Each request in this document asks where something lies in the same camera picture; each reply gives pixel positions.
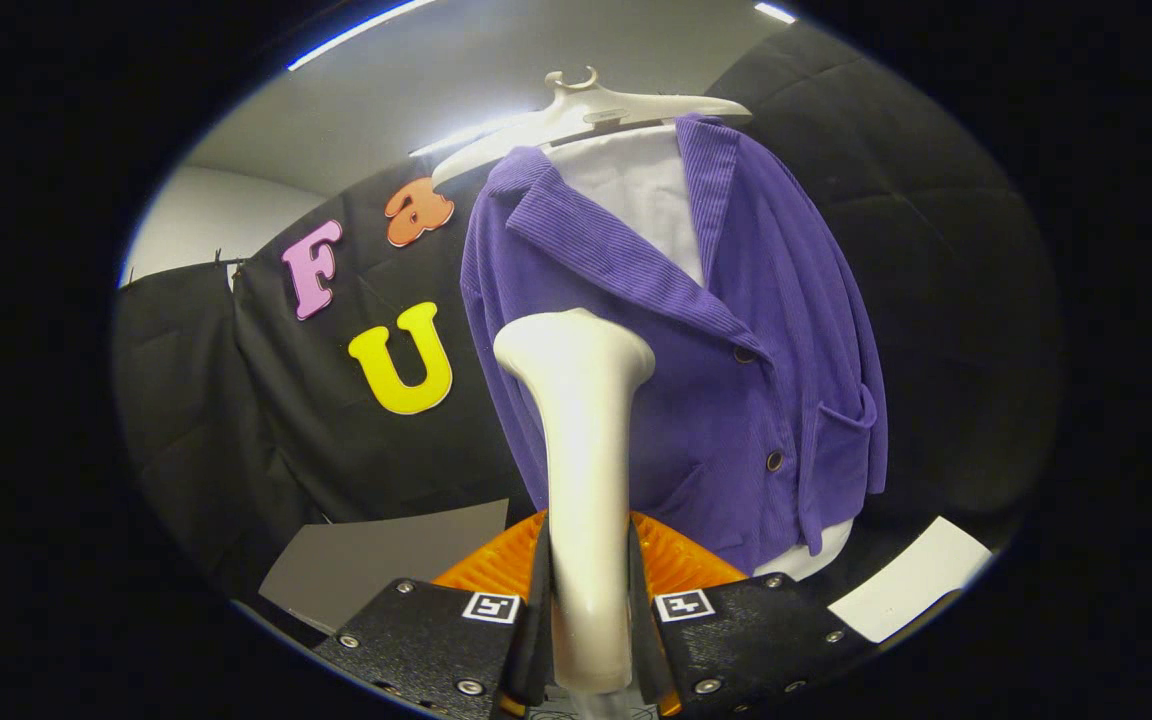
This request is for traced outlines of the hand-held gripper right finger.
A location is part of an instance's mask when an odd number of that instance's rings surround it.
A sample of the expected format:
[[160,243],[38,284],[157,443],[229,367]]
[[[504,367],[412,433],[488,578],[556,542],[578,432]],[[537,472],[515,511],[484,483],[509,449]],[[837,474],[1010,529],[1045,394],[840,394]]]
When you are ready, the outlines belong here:
[[782,573],[749,577],[641,511],[628,537],[637,683],[664,719],[758,714],[878,655]]

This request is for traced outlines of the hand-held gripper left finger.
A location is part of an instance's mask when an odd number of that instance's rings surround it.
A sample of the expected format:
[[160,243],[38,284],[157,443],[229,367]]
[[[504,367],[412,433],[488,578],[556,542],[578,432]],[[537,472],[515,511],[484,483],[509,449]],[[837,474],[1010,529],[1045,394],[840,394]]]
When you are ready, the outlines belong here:
[[384,585],[314,655],[439,719],[521,719],[547,697],[548,602],[548,516],[536,511],[433,582]]

